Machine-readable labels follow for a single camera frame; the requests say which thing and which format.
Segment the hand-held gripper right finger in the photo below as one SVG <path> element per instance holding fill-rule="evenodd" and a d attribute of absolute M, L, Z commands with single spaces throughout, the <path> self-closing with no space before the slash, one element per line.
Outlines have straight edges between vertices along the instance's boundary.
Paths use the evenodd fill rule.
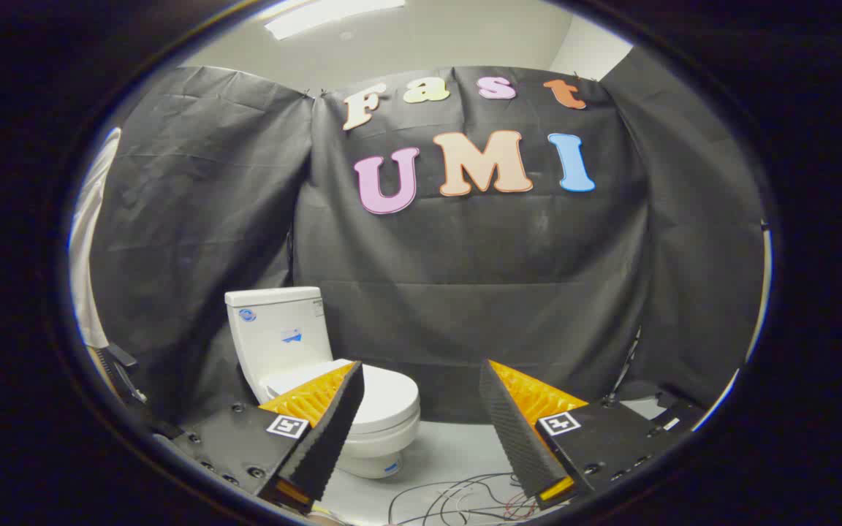
<path fill-rule="evenodd" d="M 482 363 L 479 392 L 524 495 L 542 510 L 626 485 L 705 415 L 666 392 L 653 417 L 612 395 L 585 402 L 493 360 Z"/>

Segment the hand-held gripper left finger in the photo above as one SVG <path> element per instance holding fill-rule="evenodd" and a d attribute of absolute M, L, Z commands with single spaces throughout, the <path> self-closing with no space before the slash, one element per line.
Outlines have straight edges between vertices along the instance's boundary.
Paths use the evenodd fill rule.
<path fill-rule="evenodd" d="M 171 443 L 234 489 L 306 515 L 323 498 L 364 392 L 363 365 L 349 362 L 270 402 L 232 403 Z"/>

